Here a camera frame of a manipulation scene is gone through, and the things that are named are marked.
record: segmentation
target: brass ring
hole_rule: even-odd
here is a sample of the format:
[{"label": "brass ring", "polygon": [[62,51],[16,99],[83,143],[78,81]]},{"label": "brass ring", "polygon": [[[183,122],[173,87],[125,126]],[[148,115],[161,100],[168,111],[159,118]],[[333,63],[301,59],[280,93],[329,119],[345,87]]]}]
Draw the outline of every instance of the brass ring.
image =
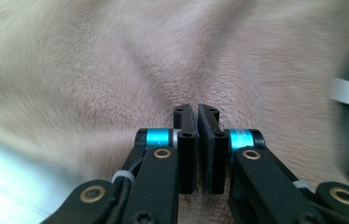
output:
[{"label": "brass ring", "polygon": [[245,150],[243,152],[244,156],[250,160],[258,160],[259,158],[261,158],[261,155],[259,155],[259,153],[257,153],[255,150]]},{"label": "brass ring", "polygon": [[[91,190],[99,190],[97,195],[88,195],[88,192]],[[100,185],[90,186],[87,189],[82,190],[79,198],[83,203],[94,203],[99,201],[105,195],[105,188]]]},{"label": "brass ring", "polygon": [[158,150],[155,150],[154,152],[154,156],[156,158],[159,158],[159,159],[165,159],[165,158],[168,158],[171,156],[171,151],[169,151],[168,149],[158,149]]},{"label": "brass ring", "polygon": [[349,197],[349,190],[336,187],[330,189],[329,194],[331,194],[331,196],[337,201],[349,205],[349,199],[345,199],[343,196],[341,196],[341,194],[345,194],[347,197]]}]

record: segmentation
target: beige blanket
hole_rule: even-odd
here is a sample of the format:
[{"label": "beige blanket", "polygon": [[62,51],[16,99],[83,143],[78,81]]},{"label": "beige blanket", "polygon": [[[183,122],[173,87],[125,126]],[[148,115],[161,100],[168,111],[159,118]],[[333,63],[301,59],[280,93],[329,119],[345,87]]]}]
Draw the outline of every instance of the beige blanket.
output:
[{"label": "beige blanket", "polygon": [[[346,0],[0,1],[0,142],[109,178],[138,128],[204,103],[313,187],[346,182],[328,92],[347,57]],[[231,223],[227,197],[182,196],[179,223]]]}]

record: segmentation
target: plush fabric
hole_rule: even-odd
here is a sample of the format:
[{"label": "plush fabric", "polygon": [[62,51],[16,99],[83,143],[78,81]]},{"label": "plush fabric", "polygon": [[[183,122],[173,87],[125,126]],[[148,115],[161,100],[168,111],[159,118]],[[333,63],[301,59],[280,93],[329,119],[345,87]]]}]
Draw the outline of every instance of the plush fabric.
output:
[{"label": "plush fabric", "polygon": [[[109,178],[137,129],[204,103],[313,187],[347,183],[328,92],[348,57],[345,0],[0,1],[0,142]],[[226,201],[181,196],[179,222],[231,223]]]}]

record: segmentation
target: beige fabric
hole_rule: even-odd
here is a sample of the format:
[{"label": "beige fabric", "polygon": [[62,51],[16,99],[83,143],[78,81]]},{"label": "beige fabric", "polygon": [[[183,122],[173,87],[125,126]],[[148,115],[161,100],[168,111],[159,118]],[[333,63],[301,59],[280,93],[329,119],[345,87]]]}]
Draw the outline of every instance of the beige fabric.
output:
[{"label": "beige fabric", "polygon": [[[343,182],[328,91],[347,56],[344,0],[0,1],[0,142],[110,177],[138,128],[205,103],[312,186]],[[231,223],[226,200],[182,196],[179,222]]]}]

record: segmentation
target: black mechanical arm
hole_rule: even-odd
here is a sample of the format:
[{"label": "black mechanical arm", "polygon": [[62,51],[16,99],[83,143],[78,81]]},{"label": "black mechanical arm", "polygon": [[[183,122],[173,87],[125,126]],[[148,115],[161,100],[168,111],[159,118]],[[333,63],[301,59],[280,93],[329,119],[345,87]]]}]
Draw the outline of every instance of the black mechanical arm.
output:
[{"label": "black mechanical arm", "polygon": [[235,223],[349,223],[349,186],[326,182],[312,193],[266,148],[258,130],[226,129],[219,111],[174,109],[173,129],[140,129],[111,182],[74,189],[43,223],[177,223],[178,194],[224,192],[231,167],[229,207]]}]

